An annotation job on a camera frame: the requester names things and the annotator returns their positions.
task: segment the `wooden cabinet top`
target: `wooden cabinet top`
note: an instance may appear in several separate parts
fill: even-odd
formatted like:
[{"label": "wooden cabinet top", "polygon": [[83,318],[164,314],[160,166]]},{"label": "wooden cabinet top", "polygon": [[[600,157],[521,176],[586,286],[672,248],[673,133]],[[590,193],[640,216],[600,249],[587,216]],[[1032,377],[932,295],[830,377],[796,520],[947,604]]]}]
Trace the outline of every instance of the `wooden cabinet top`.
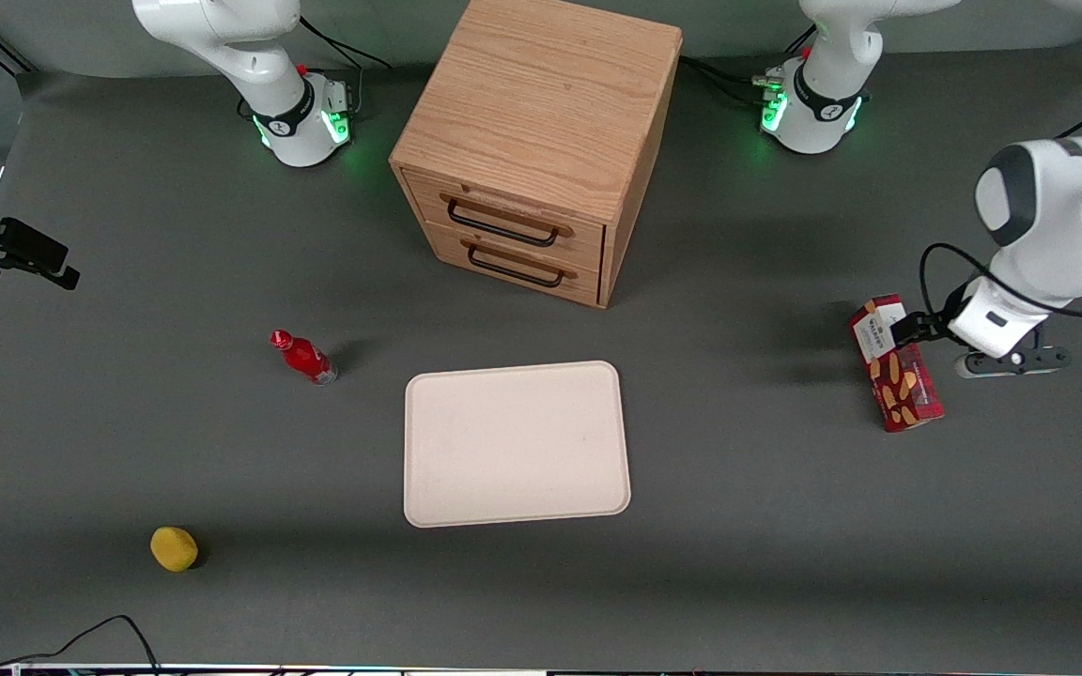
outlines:
[{"label": "wooden cabinet top", "polygon": [[682,41],[558,0],[472,0],[391,161],[613,223]]}]

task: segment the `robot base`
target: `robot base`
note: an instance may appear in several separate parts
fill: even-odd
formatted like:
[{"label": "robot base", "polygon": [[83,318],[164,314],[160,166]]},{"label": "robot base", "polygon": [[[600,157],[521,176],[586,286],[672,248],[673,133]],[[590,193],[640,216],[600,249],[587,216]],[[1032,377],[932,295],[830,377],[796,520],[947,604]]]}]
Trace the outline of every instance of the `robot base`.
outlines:
[{"label": "robot base", "polygon": [[348,94],[344,82],[328,80],[319,74],[307,74],[304,80],[315,90],[313,111],[298,127],[293,136],[266,133],[256,120],[261,142],[283,165],[308,168],[334,154],[352,136],[348,120]]},{"label": "robot base", "polygon": [[779,143],[789,150],[802,153],[804,155],[817,155],[832,150],[833,146],[842,141],[846,132],[854,128],[855,116],[858,107],[862,104],[862,98],[850,107],[850,110],[841,110],[837,106],[839,115],[836,119],[820,121],[816,119],[816,114],[802,102],[795,94],[794,87],[789,87],[791,78],[794,77],[795,69],[804,63],[800,56],[786,61],[784,64],[767,69],[768,78],[779,78],[784,84],[778,91],[776,97],[767,104],[763,110],[763,123],[758,129],[770,136],[777,138]]}]

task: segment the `plastic tray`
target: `plastic tray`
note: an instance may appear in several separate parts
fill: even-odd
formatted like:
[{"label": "plastic tray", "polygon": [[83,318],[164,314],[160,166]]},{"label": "plastic tray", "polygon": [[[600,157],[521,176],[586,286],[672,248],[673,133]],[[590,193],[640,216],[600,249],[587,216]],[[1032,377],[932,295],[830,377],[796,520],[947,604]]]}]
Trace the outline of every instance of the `plastic tray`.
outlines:
[{"label": "plastic tray", "polygon": [[415,527],[629,506],[620,381],[601,360],[422,373],[404,436],[403,511]]}]

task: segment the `red bottle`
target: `red bottle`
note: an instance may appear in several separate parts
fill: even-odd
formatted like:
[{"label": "red bottle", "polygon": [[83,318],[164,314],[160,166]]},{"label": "red bottle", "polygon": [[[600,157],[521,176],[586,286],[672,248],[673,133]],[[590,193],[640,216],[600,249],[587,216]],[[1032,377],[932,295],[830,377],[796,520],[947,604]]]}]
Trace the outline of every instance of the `red bottle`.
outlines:
[{"label": "red bottle", "polygon": [[279,329],[269,334],[269,343],[282,350],[282,359],[296,372],[308,376],[317,385],[327,385],[337,380],[337,369],[305,337],[295,337]]}]

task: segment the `wooden drawer cabinet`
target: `wooden drawer cabinet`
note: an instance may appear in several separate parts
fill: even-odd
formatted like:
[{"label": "wooden drawer cabinet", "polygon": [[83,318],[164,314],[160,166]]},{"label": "wooden drawer cabinet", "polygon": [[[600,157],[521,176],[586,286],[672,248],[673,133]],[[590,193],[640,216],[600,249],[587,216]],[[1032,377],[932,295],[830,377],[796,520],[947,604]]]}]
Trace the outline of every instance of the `wooden drawer cabinet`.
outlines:
[{"label": "wooden drawer cabinet", "polygon": [[391,154],[439,260],[607,307],[682,41],[558,0],[470,0]]}]

